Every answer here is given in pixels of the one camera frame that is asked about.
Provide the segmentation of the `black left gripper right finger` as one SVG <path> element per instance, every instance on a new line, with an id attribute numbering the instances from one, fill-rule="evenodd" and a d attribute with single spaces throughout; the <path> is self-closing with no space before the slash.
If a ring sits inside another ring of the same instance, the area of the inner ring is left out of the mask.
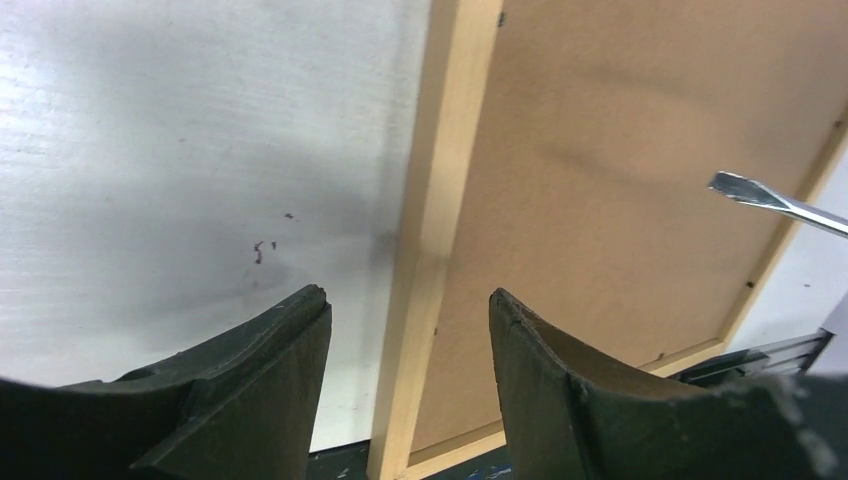
<path id="1" fill-rule="evenodd" d="M 489 331 L 519 479 L 843 479 L 847 380 L 746 377 L 714 388 L 627 365 L 504 289 Z"/>

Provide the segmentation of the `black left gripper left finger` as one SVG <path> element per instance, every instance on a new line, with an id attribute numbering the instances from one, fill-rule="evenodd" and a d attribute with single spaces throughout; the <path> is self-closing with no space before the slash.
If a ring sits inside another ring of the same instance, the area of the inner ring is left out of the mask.
<path id="1" fill-rule="evenodd" d="M 115 381 L 1 383 L 5 479 L 302 479 L 332 333 L 308 285 Z"/>

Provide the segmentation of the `wooden picture frame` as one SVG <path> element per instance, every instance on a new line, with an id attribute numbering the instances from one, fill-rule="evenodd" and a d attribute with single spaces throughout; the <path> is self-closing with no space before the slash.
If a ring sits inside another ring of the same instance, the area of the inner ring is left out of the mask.
<path id="1" fill-rule="evenodd" d="M 367 464 L 422 479 L 504 442 L 488 300 L 626 364 L 720 353 L 847 143 L 843 1 L 434 1 Z"/>

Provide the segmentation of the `blue red screwdriver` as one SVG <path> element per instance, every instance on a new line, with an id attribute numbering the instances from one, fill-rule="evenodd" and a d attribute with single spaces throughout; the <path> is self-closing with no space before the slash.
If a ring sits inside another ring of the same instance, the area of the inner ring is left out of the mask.
<path id="1" fill-rule="evenodd" d="M 847 219 L 785 196 L 765 184 L 718 171 L 708 188 L 739 204 L 777 212 L 820 230 L 847 238 Z"/>

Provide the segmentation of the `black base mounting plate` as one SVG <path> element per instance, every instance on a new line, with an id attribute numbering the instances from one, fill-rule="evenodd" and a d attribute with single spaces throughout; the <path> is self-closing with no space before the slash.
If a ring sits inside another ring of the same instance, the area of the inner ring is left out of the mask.
<path id="1" fill-rule="evenodd" d="M 802 375 L 815 363 L 833 334 L 823 328 L 809 335 L 726 353 L 671 376 L 673 380 L 713 387 L 729 380 L 764 374 Z M 362 441 L 312 453 L 308 479 L 365 479 L 369 443 Z M 512 479 L 512 462 L 504 446 L 442 469 L 432 479 Z"/>

